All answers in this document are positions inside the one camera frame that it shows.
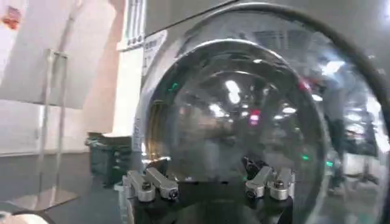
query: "gray floor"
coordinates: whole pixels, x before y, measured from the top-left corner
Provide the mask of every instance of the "gray floor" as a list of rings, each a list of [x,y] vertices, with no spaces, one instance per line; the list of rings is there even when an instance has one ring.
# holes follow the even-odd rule
[[[36,161],[36,156],[0,158],[0,201],[37,192]],[[55,157],[46,156],[44,161],[43,189],[48,189],[55,180]],[[63,190],[79,197],[46,210],[56,224],[121,223],[118,194],[104,189],[101,181],[91,176],[88,153],[64,155],[60,180]]]

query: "display stand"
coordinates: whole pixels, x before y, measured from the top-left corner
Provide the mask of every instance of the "display stand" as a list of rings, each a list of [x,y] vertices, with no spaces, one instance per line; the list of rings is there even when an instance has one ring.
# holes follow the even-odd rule
[[[68,57],[60,52],[48,50],[46,57],[46,75],[44,77],[44,88],[41,95],[41,102],[43,106],[43,112],[39,123],[39,135],[38,135],[38,159],[37,159],[37,178],[38,189],[35,195],[26,195],[16,200],[10,201],[12,204],[17,205],[28,210],[44,210],[56,205],[60,205],[64,202],[77,198],[78,196],[72,192],[67,192],[60,187],[60,167],[63,151],[63,137],[65,128],[65,96],[66,96],[66,84],[67,84],[67,60]],[[60,89],[58,95],[58,105],[51,105],[49,100],[53,87],[55,86],[55,80],[60,80]],[[58,123],[58,136],[57,146],[55,151],[55,180],[49,189],[44,189],[44,156],[45,147],[48,136],[48,118],[49,107],[60,107],[60,117]]]

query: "metal bracket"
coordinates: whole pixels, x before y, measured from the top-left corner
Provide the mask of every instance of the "metal bracket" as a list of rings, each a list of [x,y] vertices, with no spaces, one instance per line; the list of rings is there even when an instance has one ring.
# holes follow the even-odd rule
[[[293,197],[295,175],[291,169],[282,168],[276,180],[269,186],[269,194],[273,199],[282,201],[286,200],[289,195]]]
[[[164,177],[156,168],[146,169],[146,179],[159,188],[162,198],[175,200],[179,196],[179,185]]]
[[[246,194],[250,198],[260,198],[264,196],[264,189],[268,177],[272,174],[272,168],[264,166],[253,180],[245,182]]]
[[[134,190],[134,193],[138,197],[139,201],[149,202],[155,198],[155,186],[149,181],[146,181],[143,176],[137,171],[128,171],[128,180]]]

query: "white sign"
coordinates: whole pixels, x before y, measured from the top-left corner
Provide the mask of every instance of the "white sign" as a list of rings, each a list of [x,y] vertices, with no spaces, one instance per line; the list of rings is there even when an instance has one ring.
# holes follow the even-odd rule
[[[168,31],[162,30],[153,35],[148,36],[145,39],[142,75],[146,75],[146,73],[148,72],[149,67],[153,63],[153,60],[156,57],[157,52],[160,50],[167,36],[168,36]]]

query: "black bin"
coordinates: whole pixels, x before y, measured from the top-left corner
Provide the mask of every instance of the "black bin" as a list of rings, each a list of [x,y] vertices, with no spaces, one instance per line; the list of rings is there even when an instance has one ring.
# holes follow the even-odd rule
[[[105,137],[89,133],[85,145],[90,148],[91,173],[100,178],[104,187],[112,187],[122,180],[129,169],[131,137]]]

